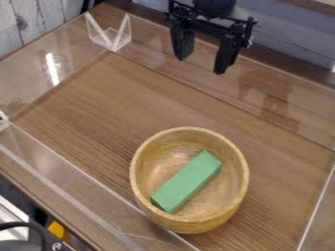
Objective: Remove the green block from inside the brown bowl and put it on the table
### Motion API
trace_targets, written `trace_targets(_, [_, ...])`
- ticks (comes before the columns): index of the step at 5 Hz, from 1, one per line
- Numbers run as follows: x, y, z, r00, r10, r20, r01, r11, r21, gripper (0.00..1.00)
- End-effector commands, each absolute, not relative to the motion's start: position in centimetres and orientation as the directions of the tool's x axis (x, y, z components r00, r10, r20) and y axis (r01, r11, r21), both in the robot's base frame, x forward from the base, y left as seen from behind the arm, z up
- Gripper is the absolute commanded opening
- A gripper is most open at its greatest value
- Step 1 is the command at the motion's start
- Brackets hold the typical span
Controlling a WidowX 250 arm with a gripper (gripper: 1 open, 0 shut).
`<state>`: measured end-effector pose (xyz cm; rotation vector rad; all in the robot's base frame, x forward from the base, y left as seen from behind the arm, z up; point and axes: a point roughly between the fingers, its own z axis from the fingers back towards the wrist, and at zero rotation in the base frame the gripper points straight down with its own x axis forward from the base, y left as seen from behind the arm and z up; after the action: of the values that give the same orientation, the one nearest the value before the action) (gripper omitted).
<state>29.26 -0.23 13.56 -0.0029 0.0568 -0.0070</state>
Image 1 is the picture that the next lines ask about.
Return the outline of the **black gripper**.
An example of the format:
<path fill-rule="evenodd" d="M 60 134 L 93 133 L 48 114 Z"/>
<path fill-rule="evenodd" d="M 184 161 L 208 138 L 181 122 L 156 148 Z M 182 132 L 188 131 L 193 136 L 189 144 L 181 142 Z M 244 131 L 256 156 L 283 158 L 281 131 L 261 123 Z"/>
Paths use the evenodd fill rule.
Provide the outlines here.
<path fill-rule="evenodd" d="M 236 0 L 166 1 L 169 36 L 173 55 L 182 61 L 193 52 L 194 31 L 220 36 L 213 73 L 221 75 L 234 63 L 241 47 L 251 45 L 256 18 L 236 4 Z"/>

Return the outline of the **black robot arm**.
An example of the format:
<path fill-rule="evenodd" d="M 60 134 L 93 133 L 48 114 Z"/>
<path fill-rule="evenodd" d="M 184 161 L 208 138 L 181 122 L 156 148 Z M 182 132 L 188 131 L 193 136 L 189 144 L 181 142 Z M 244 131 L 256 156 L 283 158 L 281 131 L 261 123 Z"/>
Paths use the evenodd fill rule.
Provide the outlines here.
<path fill-rule="evenodd" d="M 236 0 L 192 0 L 192 4 L 168 0 L 169 37 L 173 55 L 182 61 L 193 52 L 194 32 L 218 39 L 213 73 L 221 75 L 234 63 L 241 48 L 251 46 L 255 17 Z"/>

